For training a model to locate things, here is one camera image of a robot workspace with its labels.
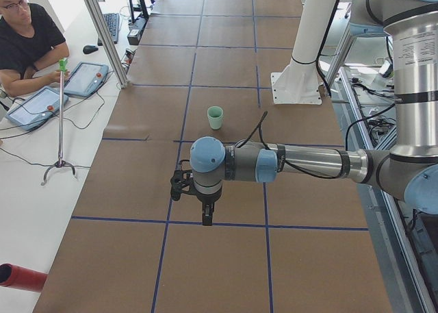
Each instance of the computer mouse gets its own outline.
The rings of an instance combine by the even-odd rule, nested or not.
[[[83,49],[82,49],[82,52],[84,53],[84,54],[90,54],[90,53],[92,53],[93,51],[96,51],[96,50],[98,50],[99,48],[96,46],[96,45],[85,45],[84,47],[83,47]]]

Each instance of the white desk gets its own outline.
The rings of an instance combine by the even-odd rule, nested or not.
[[[125,49],[135,49],[127,42],[127,20],[122,23],[117,50],[122,57]],[[88,11],[82,11],[64,34],[70,48],[67,67],[72,70],[80,61],[108,64],[105,50],[89,55],[82,53],[86,44],[95,45],[97,34]],[[55,66],[41,72],[56,69]],[[112,75],[99,94],[105,105],[85,130],[64,121],[64,160],[74,165],[90,166],[101,141],[103,129],[112,113],[120,86]],[[68,109],[80,101],[72,98]],[[99,96],[93,95],[83,103],[66,110],[64,116],[85,126],[101,105]],[[40,129],[17,138],[3,141],[2,149],[17,154],[30,162],[53,164],[57,161],[58,118],[52,118]],[[6,119],[0,129],[13,124]],[[0,131],[0,138],[22,134],[21,129]],[[46,167],[27,163],[0,151],[0,264],[10,263],[45,273],[49,272],[62,236],[86,180],[88,170],[77,168],[73,177],[70,168],[53,168],[49,180],[41,186]],[[0,287],[0,312],[32,312],[39,294]]]

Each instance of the green cup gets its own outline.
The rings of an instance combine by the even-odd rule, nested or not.
[[[220,106],[211,106],[207,110],[208,123],[213,130],[222,127],[222,120],[224,119],[224,110]]]

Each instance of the man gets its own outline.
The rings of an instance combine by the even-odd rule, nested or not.
[[[0,83],[11,97],[60,81],[35,72],[68,57],[64,36],[45,9],[29,0],[0,0]]]

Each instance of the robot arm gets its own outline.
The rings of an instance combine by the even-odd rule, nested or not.
[[[222,180],[269,182],[280,172],[350,178],[438,214],[438,0],[353,0],[350,24],[358,36],[380,27],[393,38],[394,148],[346,152],[249,141],[224,147],[201,138],[192,145],[192,169],[184,171],[180,163],[175,171],[171,194],[174,200],[181,193],[196,195],[203,225],[212,224]]]

